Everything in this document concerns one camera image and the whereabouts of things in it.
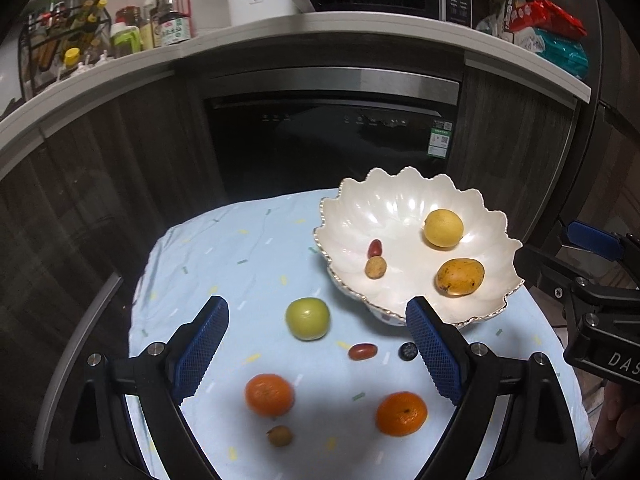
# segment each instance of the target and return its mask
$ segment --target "red plastic bag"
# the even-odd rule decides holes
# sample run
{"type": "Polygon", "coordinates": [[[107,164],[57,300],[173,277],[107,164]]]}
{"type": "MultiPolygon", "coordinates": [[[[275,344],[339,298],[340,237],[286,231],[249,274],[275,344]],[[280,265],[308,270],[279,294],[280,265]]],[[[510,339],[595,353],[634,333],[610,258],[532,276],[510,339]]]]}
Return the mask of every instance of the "red plastic bag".
{"type": "Polygon", "coordinates": [[[533,0],[513,9],[509,28],[518,32],[523,28],[537,27],[579,41],[587,35],[582,22],[549,0],[533,0]]]}

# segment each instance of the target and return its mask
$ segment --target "tablecloth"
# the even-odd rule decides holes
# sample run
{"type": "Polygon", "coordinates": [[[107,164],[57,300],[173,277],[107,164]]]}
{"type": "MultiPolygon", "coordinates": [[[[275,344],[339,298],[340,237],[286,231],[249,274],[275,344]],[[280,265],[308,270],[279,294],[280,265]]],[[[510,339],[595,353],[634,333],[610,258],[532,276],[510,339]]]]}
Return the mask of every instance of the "tablecloth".
{"type": "MultiPolygon", "coordinates": [[[[318,190],[224,206],[169,229],[158,240],[138,283],[129,333],[130,355],[149,343],[167,341],[190,322],[212,295],[225,298],[229,329],[194,397],[185,399],[185,419],[225,480],[371,478],[413,479],[434,449],[454,412],[439,396],[420,358],[404,362],[398,348],[410,340],[406,328],[376,320],[363,304],[337,290],[316,249],[319,202],[337,190],[318,190]],[[302,297],[326,301],[332,314],[327,336],[314,342],[293,338],[284,322],[287,305],[302,297]],[[354,362],[350,345],[372,342],[375,358],[354,362]],[[277,421],[244,405],[246,382],[260,373],[289,380],[296,402],[277,421]],[[386,395],[409,390],[427,403],[427,422],[403,438],[382,435],[374,413],[386,395]],[[288,425],[286,448],[272,447],[266,432],[288,425]]],[[[591,430],[573,369],[562,358],[553,329],[522,287],[499,316],[462,329],[469,342],[486,343],[496,354],[528,358],[545,352],[558,374],[571,411],[578,448],[591,430]]],[[[499,398],[484,443],[468,478],[481,477],[491,458],[506,398],[499,398]]],[[[127,403],[150,472],[167,478],[136,397],[127,403]]]]}

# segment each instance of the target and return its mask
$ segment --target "soy sauce bottle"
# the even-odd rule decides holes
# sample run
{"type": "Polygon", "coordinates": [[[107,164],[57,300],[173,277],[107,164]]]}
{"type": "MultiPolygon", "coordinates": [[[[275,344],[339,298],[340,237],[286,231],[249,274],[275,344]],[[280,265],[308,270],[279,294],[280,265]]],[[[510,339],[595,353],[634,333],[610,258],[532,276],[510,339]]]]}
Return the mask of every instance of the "soy sauce bottle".
{"type": "Polygon", "coordinates": [[[164,0],[158,20],[162,46],[169,46],[194,36],[191,0],[164,0]]]}

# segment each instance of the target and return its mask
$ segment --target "white scalloped bowl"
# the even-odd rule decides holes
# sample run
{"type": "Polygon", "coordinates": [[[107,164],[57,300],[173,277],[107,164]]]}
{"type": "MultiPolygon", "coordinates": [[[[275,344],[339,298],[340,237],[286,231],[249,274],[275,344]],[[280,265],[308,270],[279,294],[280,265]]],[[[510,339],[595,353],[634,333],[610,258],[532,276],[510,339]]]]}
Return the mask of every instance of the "white scalloped bowl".
{"type": "Polygon", "coordinates": [[[320,215],[314,238],[329,274],[341,291],[387,324],[405,325],[406,304],[415,296],[424,296],[444,322],[457,327],[489,319],[523,283],[513,267],[522,243],[507,236],[506,215],[485,208],[477,189],[456,189],[445,174],[423,178],[404,168],[390,176],[375,168],[364,182],[345,178],[337,198],[322,199],[320,215]],[[438,208],[454,211],[465,225],[462,240],[450,250],[430,247],[422,238],[424,219],[438,208]],[[371,280],[364,267],[375,238],[382,241],[387,270],[371,280]],[[473,294],[450,297],[436,289],[438,269],[452,258],[474,258],[484,266],[484,281],[473,294]]]}

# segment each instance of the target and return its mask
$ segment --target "blueberry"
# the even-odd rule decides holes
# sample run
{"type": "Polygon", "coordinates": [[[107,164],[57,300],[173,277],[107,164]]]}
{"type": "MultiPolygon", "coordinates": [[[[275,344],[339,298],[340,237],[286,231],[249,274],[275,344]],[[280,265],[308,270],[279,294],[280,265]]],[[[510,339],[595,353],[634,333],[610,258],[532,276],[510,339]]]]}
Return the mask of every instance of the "blueberry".
{"type": "Polygon", "coordinates": [[[402,361],[413,361],[418,355],[418,347],[415,343],[404,343],[399,351],[398,355],[402,359],[402,361]]]}

